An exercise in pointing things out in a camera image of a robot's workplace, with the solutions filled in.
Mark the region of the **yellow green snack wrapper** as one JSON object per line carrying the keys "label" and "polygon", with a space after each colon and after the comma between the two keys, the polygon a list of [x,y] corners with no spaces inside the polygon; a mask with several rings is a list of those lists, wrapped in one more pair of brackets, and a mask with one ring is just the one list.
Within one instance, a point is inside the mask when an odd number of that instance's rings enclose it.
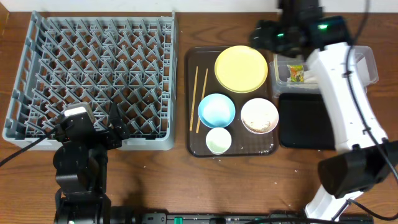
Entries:
{"label": "yellow green snack wrapper", "polygon": [[290,78],[288,81],[290,82],[304,82],[304,67],[303,65],[287,65],[287,68],[290,73]]}

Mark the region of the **white pink bowl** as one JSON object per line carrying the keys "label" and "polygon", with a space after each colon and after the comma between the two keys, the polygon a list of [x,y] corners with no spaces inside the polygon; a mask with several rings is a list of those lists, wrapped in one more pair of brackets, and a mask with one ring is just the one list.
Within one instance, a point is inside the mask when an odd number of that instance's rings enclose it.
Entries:
{"label": "white pink bowl", "polygon": [[253,134],[272,132],[279,122],[276,106],[264,98],[253,98],[241,109],[241,121],[244,127]]}

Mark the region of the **small white cup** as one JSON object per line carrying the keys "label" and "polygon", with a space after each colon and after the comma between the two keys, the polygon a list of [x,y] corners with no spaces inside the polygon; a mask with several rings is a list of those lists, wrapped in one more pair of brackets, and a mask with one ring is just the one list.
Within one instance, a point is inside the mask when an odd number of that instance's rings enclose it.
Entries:
{"label": "small white cup", "polygon": [[213,128],[206,135],[205,143],[211,153],[221,155],[231,147],[232,137],[225,128]]}

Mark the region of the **white paper napkin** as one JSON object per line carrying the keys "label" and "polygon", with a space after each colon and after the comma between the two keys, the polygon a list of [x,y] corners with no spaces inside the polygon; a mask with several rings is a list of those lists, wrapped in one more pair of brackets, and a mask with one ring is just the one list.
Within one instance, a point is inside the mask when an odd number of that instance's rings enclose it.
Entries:
{"label": "white paper napkin", "polygon": [[317,78],[312,71],[307,70],[303,73],[303,82],[305,84],[317,84]]}

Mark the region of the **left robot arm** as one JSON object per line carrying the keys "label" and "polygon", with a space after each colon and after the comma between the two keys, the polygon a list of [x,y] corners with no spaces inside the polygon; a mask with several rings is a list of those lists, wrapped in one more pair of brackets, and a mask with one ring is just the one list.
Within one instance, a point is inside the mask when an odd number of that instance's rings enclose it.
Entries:
{"label": "left robot arm", "polygon": [[68,106],[56,125],[55,138],[62,146],[53,157],[60,187],[55,223],[135,223],[131,207],[113,206],[106,195],[108,151],[130,137],[115,103],[108,121],[106,129],[97,131],[90,106],[82,102]]}

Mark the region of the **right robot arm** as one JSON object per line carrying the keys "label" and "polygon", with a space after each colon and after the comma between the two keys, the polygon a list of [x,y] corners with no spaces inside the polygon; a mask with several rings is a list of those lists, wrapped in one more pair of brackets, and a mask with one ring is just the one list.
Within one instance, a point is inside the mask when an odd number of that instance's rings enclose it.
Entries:
{"label": "right robot arm", "polygon": [[278,21],[259,21],[250,37],[256,49],[302,56],[317,76],[338,155],[318,164],[321,182],[305,216],[295,223],[339,223],[364,192],[397,174],[397,143],[376,119],[354,63],[356,35],[341,16],[327,17],[317,0],[280,0]]}

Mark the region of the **black waste tray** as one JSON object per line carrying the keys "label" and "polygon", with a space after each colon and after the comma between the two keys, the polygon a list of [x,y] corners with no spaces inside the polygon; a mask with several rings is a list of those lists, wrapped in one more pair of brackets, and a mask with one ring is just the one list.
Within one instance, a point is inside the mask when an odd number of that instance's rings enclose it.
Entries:
{"label": "black waste tray", "polygon": [[278,107],[282,146],[334,150],[333,128],[320,94],[283,93]]}

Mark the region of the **clear plastic bin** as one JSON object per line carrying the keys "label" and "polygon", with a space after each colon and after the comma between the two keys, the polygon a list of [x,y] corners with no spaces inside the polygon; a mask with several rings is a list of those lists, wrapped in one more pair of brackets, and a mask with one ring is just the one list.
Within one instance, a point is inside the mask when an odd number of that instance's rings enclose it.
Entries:
{"label": "clear plastic bin", "polygon": [[[373,51],[368,46],[356,46],[354,48],[354,61],[358,68],[362,86],[377,83],[379,75]],[[318,84],[305,84],[290,82],[290,73],[287,65],[303,65],[304,71],[309,70],[302,58],[288,58],[274,54],[274,60],[269,63],[269,71],[272,80],[274,98],[278,98],[282,93],[310,93],[320,94]]]}

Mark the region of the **yellow plate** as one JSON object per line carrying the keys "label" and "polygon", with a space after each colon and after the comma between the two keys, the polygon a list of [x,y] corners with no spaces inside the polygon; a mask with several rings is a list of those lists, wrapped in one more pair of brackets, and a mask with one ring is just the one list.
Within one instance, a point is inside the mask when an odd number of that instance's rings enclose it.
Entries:
{"label": "yellow plate", "polygon": [[265,83],[268,65],[258,50],[236,45],[217,56],[214,70],[216,79],[227,90],[250,93]]}

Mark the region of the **grey dish rack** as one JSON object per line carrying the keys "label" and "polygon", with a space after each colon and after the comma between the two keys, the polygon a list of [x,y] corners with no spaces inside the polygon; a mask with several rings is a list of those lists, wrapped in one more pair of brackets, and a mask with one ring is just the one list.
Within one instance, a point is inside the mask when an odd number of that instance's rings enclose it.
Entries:
{"label": "grey dish rack", "polygon": [[86,102],[98,131],[116,105],[130,137],[124,151],[175,144],[178,24],[160,17],[43,17],[33,12],[2,136],[54,151],[46,133],[69,105]]}

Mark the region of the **brown serving tray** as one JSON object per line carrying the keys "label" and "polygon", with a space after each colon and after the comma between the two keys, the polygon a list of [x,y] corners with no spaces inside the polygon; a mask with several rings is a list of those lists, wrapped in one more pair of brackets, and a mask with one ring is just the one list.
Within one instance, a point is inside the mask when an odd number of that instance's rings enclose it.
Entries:
{"label": "brown serving tray", "polygon": [[253,98],[264,98],[272,101],[268,78],[260,88],[250,93],[233,93],[222,87],[215,77],[215,62],[219,54],[227,49],[218,47],[193,47],[187,51],[184,59],[185,75],[185,113],[187,150],[195,157],[215,157],[206,146],[206,136],[211,130],[198,120],[198,105],[201,101],[202,89],[205,95],[220,93],[229,97],[234,103],[236,114],[232,123],[226,127],[231,135],[231,146],[221,157],[235,156],[269,156],[279,147],[278,129],[274,128],[266,134],[249,132],[241,121],[243,105]]}

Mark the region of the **blue bowl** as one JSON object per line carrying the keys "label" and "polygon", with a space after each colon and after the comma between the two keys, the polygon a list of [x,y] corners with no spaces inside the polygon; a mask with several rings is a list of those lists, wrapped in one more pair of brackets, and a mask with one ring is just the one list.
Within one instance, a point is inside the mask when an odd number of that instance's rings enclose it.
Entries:
{"label": "blue bowl", "polygon": [[236,108],[228,96],[213,93],[200,102],[198,115],[201,122],[209,128],[225,128],[233,122]]}

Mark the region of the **black rail at table edge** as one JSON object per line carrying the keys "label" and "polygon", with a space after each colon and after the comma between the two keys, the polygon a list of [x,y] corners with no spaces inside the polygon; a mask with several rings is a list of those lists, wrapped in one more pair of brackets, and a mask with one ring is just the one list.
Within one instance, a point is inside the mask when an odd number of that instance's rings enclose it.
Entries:
{"label": "black rail at table edge", "polygon": [[[267,215],[214,215],[214,214],[166,214],[166,213],[145,213],[140,216],[142,224],[243,224],[251,221],[262,220],[266,218],[304,218],[304,214],[292,212],[276,212]],[[373,224],[374,219],[369,215],[342,215],[334,222],[350,224]]]}

